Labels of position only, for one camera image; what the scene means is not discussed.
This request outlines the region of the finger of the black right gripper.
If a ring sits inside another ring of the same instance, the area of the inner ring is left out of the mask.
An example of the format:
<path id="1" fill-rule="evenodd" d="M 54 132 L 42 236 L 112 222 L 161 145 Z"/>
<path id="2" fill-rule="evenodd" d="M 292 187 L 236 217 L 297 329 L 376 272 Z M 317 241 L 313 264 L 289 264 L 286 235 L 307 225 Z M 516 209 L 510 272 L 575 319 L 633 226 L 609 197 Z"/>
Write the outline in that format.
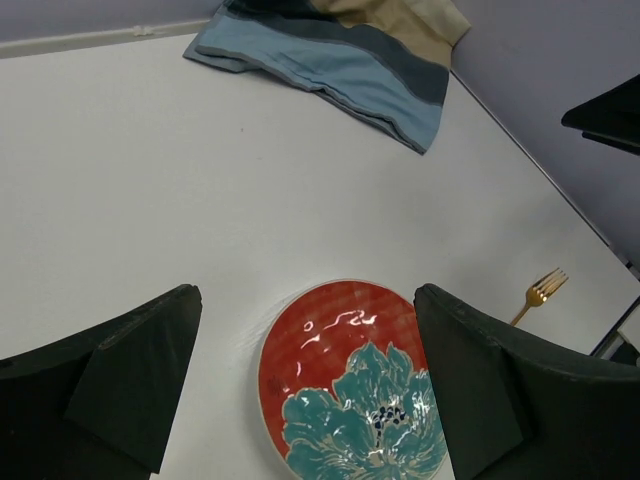
<path id="1" fill-rule="evenodd" d="M 583 138 L 639 153 L 639 76 L 567 111 L 561 124 Z"/>

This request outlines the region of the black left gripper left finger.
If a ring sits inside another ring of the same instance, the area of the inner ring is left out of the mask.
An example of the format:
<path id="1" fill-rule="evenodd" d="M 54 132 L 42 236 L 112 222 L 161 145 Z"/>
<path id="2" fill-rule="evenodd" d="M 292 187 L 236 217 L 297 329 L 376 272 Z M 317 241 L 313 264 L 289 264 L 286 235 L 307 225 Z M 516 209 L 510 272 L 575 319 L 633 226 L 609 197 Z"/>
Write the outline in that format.
<path id="1" fill-rule="evenodd" d="M 92 328 L 1 362 L 4 479 L 159 473 L 202 313 L 183 284 Z"/>

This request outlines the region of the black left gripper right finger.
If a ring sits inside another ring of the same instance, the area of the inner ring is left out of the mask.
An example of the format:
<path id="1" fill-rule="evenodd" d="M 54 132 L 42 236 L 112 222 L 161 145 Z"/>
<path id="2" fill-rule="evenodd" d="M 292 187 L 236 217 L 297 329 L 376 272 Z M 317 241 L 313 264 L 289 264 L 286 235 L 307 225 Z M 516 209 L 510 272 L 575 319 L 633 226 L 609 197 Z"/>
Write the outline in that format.
<path id="1" fill-rule="evenodd" d="M 638 367 L 543 340 L 434 284 L 414 307 L 456 478 L 638 478 Z"/>

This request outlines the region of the gold fork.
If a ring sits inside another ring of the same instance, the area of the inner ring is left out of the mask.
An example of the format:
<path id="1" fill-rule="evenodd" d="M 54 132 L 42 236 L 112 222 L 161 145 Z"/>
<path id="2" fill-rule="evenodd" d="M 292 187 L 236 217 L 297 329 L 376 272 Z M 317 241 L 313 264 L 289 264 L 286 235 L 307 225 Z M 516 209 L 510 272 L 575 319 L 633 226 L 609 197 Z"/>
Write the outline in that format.
<path id="1" fill-rule="evenodd" d="M 569 276 L 564 271 L 556 268 L 535 281 L 525 292 L 524 306 L 511 320 L 510 325 L 517 325 L 530 309 L 544 305 L 568 279 Z"/>

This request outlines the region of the red floral ceramic plate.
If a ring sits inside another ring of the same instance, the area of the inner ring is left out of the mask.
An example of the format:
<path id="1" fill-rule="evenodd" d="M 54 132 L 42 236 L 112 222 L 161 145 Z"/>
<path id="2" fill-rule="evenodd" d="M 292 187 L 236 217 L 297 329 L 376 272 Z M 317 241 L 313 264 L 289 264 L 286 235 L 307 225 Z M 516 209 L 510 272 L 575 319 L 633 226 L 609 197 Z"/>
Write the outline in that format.
<path id="1" fill-rule="evenodd" d="M 364 280 L 288 301 L 259 349 L 257 395 L 298 479 L 432 479 L 448 452 L 414 307 Z"/>

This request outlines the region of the striped blue beige placemat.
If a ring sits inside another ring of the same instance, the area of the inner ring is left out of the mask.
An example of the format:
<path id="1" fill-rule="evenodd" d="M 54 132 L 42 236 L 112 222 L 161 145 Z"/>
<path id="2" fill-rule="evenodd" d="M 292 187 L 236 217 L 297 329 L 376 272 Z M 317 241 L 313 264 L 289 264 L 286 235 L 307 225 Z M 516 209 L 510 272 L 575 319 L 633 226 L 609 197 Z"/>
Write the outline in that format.
<path id="1" fill-rule="evenodd" d="M 183 56 L 265 72 L 424 154 L 470 28 L 451 1 L 224 1 Z"/>

